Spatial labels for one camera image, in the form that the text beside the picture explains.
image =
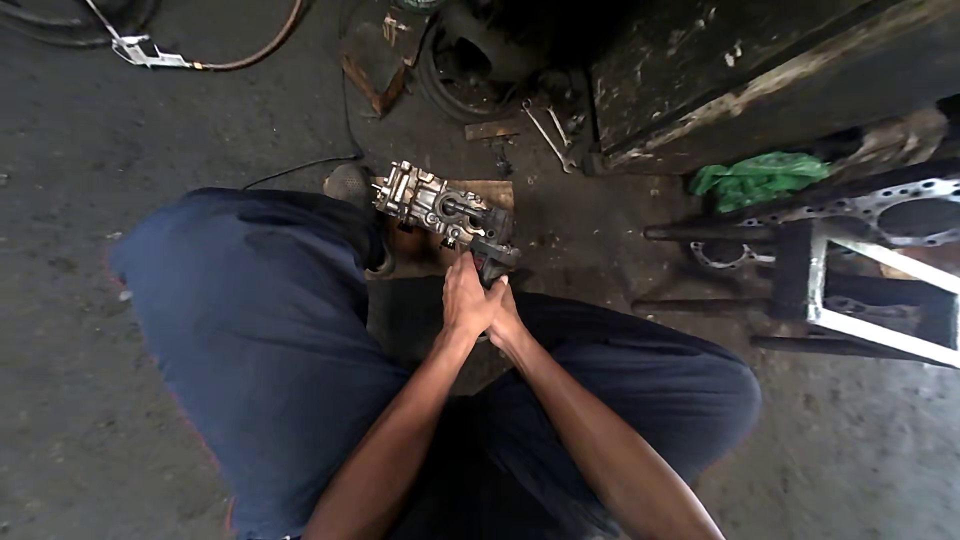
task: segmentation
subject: leg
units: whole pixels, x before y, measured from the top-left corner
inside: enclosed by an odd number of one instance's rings
[[[690,481],[753,424],[759,389],[722,348],[661,325],[542,295],[517,295],[536,339]],[[511,372],[484,390],[485,445],[564,527],[615,533],[530,387]]]
[[[365,328],[375,231],[340,201],[290,197],[188,194],[110,258],[149,352],[236,495],[242,539],[299,534],[408,377]]]

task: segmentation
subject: hand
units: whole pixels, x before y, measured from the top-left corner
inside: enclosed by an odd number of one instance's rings
[[[520,315],[516,312],[516,301],[514,300],[514,291],[506,285],[506,291],[503,293],[503,299],[500,301],[500,309],[493,317],[488,334],[490,342],[497,349],[503,350],[520,335],[526,332],[526,327],[520,321]]]
[[[506,290],[506,276],[494,282],[489,291],[484,290],[473,267],[473,255],[467,252],[459,256],[446,270],[444,329],[463,331],[473,337],[480,335],[501,310]]]

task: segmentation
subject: carburetor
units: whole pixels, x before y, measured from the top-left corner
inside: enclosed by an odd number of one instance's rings
[[[394,162],[390,176],[373,177],[372,185],[376,190],[373,206],[399,219],[402,230],[421,227],[442,235],[445,248],[453,249],[458,243],[469,247],[486,288],[516,265],[520,250],[509,244],[514,223],[507,210],[486,204],[476,193],[451,187],[409,161]]]

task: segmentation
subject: metal stand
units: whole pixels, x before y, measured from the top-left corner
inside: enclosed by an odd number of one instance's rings
[[[780,351],[840,356],[913,359],[960,368],[957,348],[960,278],[875,243],[853,237],[819,220],[785,223],[776,227],[690,228],[656,226],[644,231],[650,240],[701,240],[771,244],[776,252],[774,291],[769,299],[637,301],[634,313],[651,311],[697,313],[706,316],[742,314],[759,310],[772,318],[806,323],[826,333],[823,337],[754,336],[757,347]],[[863,278],[830,274],[828,245],[837,244],[918,281]],[[825,306],[828,288],[870,298],[868,304],[916,305],[916,331],[892,330],[873,322],[869,313],[846,312]]]

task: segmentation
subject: person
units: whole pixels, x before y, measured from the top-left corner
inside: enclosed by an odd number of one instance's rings
[[[366,329],[387,250],[344,170],[326,195],[188,193],[110,254],[239,539],[722,538],[686,483],[755,421],[743,362],[507,279],[486,291],[464,255],[432,351],[397,367]],[[484,331],[516,369],[449,398]]]

